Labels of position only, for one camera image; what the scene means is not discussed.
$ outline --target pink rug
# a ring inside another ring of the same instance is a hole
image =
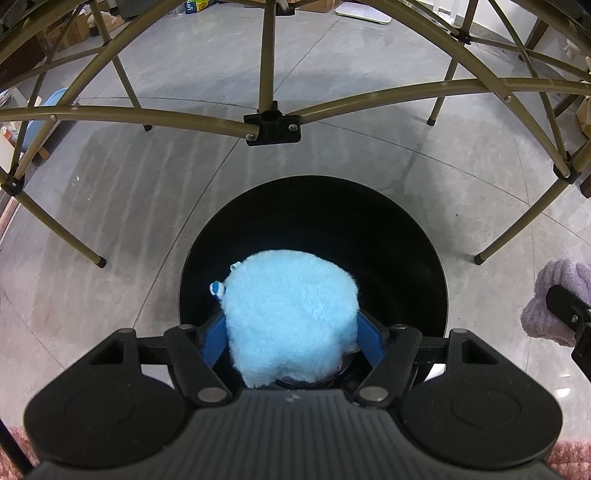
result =
[[[38,460],[22,427],[11,428],[12,436],[33,464]],[[550,468],[567,480],[591,479],[591,442],[559,441],[547,461]],[[0,480],[18,480],[21,476],[8,457],[0,450]]]
[[[12,433],[18,446],[29,457],[33,465],[36,465],[39,460],[33,452],[33,447],[31,447],[31,442],[25,434],[25,430],[22,427],[11,427],[10,433]],[[18,480],[19,478],[21,478],[20,472],[14,467],[4,451],[0,449],[0,480]]]
[[[591,442],[559,441],[552,449],[547,463],[568,480],[589,480]]]

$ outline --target blue plush toy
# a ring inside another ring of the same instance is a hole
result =
[[[222,302],[230,352],[249,388],[284,377],[322,380],[356,348],[357,285],[312,254],[251,255],[210,290]]]

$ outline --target purple plush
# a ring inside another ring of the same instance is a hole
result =
[[[570,260],[555,260],[538,273],[534,298],[521,314],[521,326],[528,336],[547,338],[560,345],[574,346],[574,332],[546,308],[546,294],[553,285],[562,285],[587,304],[591,304],[591,267]]]

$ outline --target black plastic bracket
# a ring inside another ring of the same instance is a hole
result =
[[[298,115],[283,115],[277,108],[276,100],[273,101],[271,110],[245,115],[244,123],[260,127],[256,140],[246,139],[246,144],[249,147],[298,143],[301,140],[300,117]]]
[[[275,16],[276,17],[291,17],[296,14],[296,8],[292,3],[287,4],[287,10],[283,10],[279,4],[275,4]]]
[[[457,35],[452,32],[449,32],[449,34],[464,45],[472,45],[472,37],[470,36],[470,32],[467,32],[466,30],[460,29]]]
[[[556,175],[560,180],[565,181],[569,185],[572,185],[581,176],[581,172],[577,172],[574,169],[573,163],[570,159],[570,153],[566,152],[566,160],[564,162],[566,163],[566,166],[569,168],[570,175],[568,178],[562,175],[560,170],[556,168],[556,165],[554,165],[552,170],[554,171],[554,175]]]
[[[546,294],[546,307],[574,331],[576,344],[570,356],[591,381],[591,306],[563,286],[554,285]]]
[[[24,184],[24,178],[18,180],[13,176],[9,176],[6,179],[6,183],[0,184],[0,188],[8,193],[11,197],[14,197],[22,192]]]
[[[355,392],[355,401],[361,405],[388,408],[414,381],[417,369],[413,362],[423,336],[406,325],[393,327],[386,354]]]

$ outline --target black bowl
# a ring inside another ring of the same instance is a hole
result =
[[[426,336],[445,334],[446,281],[425,232],[375,190],[324,176],[270,181],[214,215],[183,268],[181,323],[201,325],[216,314],[220,307],[209,284],[225,280],[234,262],[270,249],[309,252],[351,273],[361,308],[386,326],[405,323]]]

